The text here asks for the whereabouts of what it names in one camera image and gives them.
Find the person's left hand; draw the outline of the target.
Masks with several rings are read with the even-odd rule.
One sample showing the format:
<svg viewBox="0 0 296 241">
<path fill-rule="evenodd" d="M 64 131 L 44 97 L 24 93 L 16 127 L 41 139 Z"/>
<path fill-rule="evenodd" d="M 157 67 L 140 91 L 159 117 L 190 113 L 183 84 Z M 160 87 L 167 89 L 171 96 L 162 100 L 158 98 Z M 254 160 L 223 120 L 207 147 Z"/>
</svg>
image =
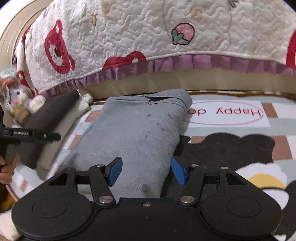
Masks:
<svg viewBox="0 0 296 241">
<path fill-rule="evenodd" d="M 8 185 L 12 182 L 12 177 L 14 175 L 14 170 L 16 168 L 18 162 L 18 156 L 15 156 L 12 162 L 7 165 L 6 161 L 3 157 L 1 157 L 1 173 L 0 173 L 0 180 L 1 184 Z"/>
</svg>

